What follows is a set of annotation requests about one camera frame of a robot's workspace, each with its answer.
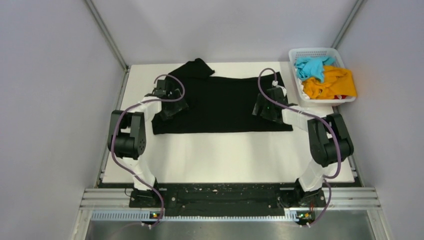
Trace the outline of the black t-shirt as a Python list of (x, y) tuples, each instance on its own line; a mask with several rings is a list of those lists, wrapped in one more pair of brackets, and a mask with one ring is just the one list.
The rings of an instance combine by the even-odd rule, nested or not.
[(241, 132), (291, 132), (293, 127), (254, 115), (260, 96), (258, 78), (215, 76), (202, 59), (188, 61), (166, 77), (184, 92), (187, 108), (152, 120), (154, 135)]

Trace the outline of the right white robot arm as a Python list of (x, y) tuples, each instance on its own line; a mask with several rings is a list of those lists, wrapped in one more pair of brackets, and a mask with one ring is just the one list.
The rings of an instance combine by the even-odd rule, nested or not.
[(339, 113), (322, 115), (285, 101), (282, 87), (269, 88), (257, 95), (252, 114), (265, 120), (296, 127), (307, 133), (311, 160), (295, 181), (293, 200), (307, 206), (327, 179), (336, 178), (354, 145)]

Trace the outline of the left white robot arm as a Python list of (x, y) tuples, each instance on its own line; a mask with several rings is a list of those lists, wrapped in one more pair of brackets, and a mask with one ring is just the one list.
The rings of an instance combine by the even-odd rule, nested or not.
[(155, 87), (143, 99), (124, 110), (114, 110), (110, 116), (107, 147), (113, 162), (130, 174), (135, 197), (149, 207), (161, 199), (157, 179), (148, 164), (141, 159), (147, 149), (146, 124), (154, 118), (169, 122), (188, 109), (186, 89), (176, 77), (161, 74)]

